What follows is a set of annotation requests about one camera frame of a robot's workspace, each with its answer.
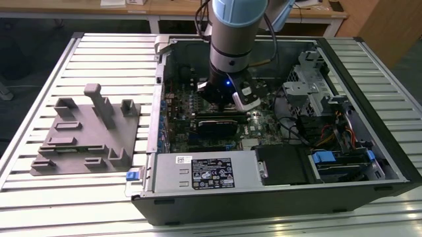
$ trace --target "power supply label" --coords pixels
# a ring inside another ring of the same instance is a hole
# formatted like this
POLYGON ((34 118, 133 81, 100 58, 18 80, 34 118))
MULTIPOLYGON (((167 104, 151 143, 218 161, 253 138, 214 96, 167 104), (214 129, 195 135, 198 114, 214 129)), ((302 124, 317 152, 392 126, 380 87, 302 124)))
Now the power supply label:
POLYGON ((235 187, 231 158, 194 159, 191 164, 195 190, 235 187))

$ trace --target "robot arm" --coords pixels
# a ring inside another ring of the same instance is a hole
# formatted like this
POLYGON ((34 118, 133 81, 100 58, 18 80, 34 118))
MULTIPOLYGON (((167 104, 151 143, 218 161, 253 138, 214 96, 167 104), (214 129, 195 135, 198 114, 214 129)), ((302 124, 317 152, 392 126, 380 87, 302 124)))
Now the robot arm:
MULTIPOLYGON (((285 23, 283 18, 289 16, 291 5, 285 1, 278 2, 286 7, 277 20, 285 23)), ((247 68, 270 62, 265 60, 250 64, 250 52, 269 2, 210 0, 207 3, 213 27, 210 78, 206 84, 199 86, 199 94, 211 103, 225 106, 234 102, 238 110, 247 111, 261 104, 258 86, 247 68)))

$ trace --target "aluminum slotted table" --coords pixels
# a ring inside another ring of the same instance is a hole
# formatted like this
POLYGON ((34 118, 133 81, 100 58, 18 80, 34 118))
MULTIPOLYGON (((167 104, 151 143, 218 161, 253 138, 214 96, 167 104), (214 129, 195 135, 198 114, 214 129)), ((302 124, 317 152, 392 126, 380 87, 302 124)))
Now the aluminum slotted table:
MULTIPOLYGON (((421 236, 422 188, 377 200, 353 212, 154 227, 124 194, 126 173, 32 176, 31 163, 46 139, 58 98, 83 96, 100 83, 111 102, 142 104, 134 167, 146 163, 154 102, 157 35, 76 34, 0 160, 0 233, 7 236, 421 236)), ((416 167, 422 171, 422 109, 365 43, 329 39, 416 167)), ((331 74, 339 93, 341 85, 331 74)))

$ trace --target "blue latch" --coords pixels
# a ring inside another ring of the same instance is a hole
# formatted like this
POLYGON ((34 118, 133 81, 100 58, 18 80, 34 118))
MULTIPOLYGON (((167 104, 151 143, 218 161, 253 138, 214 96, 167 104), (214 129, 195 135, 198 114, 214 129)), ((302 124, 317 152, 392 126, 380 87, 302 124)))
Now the blue latch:
POLYGON ((376 160, 376 154, 373 151, 368 150, 368 156, 372 161, 376 160))
POLYGON ((314 163, 319 162, 335 162, 335 156, 333 152, 315 152, 313 154, 314 163))
POLYGON ((139 171, 128 171, 126 173, 126 181, 138 181, 141 180, 141 172, 139 171))

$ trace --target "wooden desk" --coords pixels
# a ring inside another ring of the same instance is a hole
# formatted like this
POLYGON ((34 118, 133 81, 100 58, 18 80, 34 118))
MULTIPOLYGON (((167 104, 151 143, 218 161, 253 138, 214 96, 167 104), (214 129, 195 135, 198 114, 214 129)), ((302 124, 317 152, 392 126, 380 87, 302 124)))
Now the wooden desk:
MULTIPOLYGON (((335 12, 323 0, 321 8, 293 9, 287 23, 327 24, 323 36, 333 37, 346 12, 335 12)), ((149 20, 151 33, 159 33, 159 20, 194 20, 199 2, 194 0, 149 0, 146 5, 102 9, 100 0, 0 0, 0 17, 54 19, 134 19, 149 20)))
MULTIPOLYGON (((150 15, 157 20, 194 20, 194 15, 199 7, 199 1, 193 0, 153 0, 150 15)), ((305 7, 305 9, 291 9, 287 23, 327 24, 323 33, 325 37, 334 37, 349 17, 346 12, 335 12, 329 6, 329 0, 323 0, 321 7, 305 7)))

